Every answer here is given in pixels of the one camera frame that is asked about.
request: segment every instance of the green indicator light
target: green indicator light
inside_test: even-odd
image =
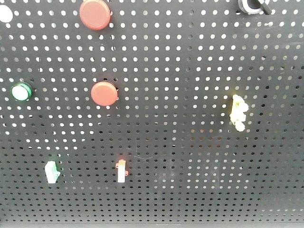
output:
[[[19,82],[13,85],[11,94],[17,101],[28,101],[33,94],[32,87],[25,82]]]

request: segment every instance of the black pegboard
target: black pegboard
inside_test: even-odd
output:
[[[0,219],[16,223],[303,222],[304,1],[0,0]],[[106,78],[119,100],[90,97]],[[35,87],[16,102],[11,86]],[[229,122],[232,95],[249,104]],[[116,182],[115,163],[130,175]],[[44,166],[61,176],[47,184]]]

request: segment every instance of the white plastic clip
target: white plastic clip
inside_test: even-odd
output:
[[[129,175],[129,172],[125,170],[125,163],[125,160],[119,160],[118,163],[116,163],[116,168],[118,169],[118,183],[125,183],[125,177]]]
[[[60,172],[57,171],[56,163],[54,161],[47,162],[45,171],[48,183],[55,184],[58,177],[60,176]]]
[[[243,124],[246,121],[246,115],[244,112],[247,112],[249,106],[245,103],[244,99],[238,95],[233,95],[233,104],[230,114],[230,121],[235,125],[236,129],[239,132],[245,130],[245,125]]]

